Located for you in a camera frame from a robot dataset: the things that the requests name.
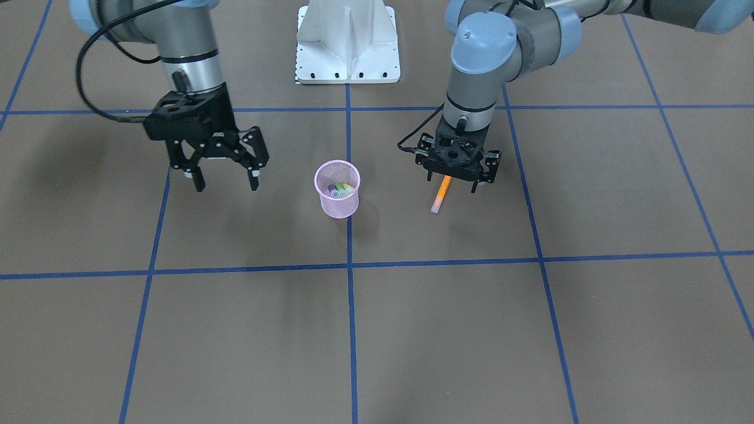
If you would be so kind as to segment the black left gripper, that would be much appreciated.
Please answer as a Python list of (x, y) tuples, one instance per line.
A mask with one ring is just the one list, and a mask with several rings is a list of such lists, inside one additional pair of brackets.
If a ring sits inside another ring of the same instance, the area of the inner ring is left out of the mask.
[(483, 150), (473, 138), (431, 137), (423, 132), (415, 147), (415, 163), (426, 171), (426, 181), (434, 174), (473, 182), (471, 193), (485, 182), (494, 182), (501, 164), (500, 150)]

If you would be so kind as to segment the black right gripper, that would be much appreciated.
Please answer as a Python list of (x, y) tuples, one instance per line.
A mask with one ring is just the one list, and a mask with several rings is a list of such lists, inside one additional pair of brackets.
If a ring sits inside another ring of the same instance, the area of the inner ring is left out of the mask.
[(205, 190), (206, 181), (199, 161), (206, 159), (232, 159), (247, 169), (252, 191), (259, 188), (261, 169), (267, 166), (269, 152), (262, 150), (262, 132), (258, 126), (243, 131), (216, 131), (203, 140), (167, 140), (166, 148), (170, 166), (187, 172), (196, 191)]

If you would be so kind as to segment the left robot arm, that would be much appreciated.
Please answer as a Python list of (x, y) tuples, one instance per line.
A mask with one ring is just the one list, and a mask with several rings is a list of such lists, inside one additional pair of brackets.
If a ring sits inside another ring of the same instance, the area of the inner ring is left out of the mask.
[(722, 34), (752, 17), (751, 1), (452, 1), (445, 27), (454, 38), (444, 103), (433, 134), (415, 147), (403, 141), (426, 177), (495, 181), (501, 152), (485, 150), (504, 84), (570, 57), (583, 24), (600, 15), (630, 14), (696, 32)]

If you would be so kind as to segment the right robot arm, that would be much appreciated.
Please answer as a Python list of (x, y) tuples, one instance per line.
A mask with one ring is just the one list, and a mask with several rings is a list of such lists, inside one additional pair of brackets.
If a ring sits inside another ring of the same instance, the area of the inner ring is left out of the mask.
[[(216, 1), (71, 1), (73, 21), (88, 35), (77, 56), (75, 83), (89, 110), (111, 121), (140, 124), (149, 139), (165, 144), (170, 166), (191, 179), (197, 191), (206, 185), (199, 163), (203, 158), (228, 158), (240, 164), (251, 190), (269, 153), (261, 129), (238, 129), (210, 11)], [(95, 41), (116, 48), (123, 42), (155, 45), (153, 62), (164, 66), (170, 82), (146, 116), (113, 115), (92, 105), (84, 92), (82, 65)]]

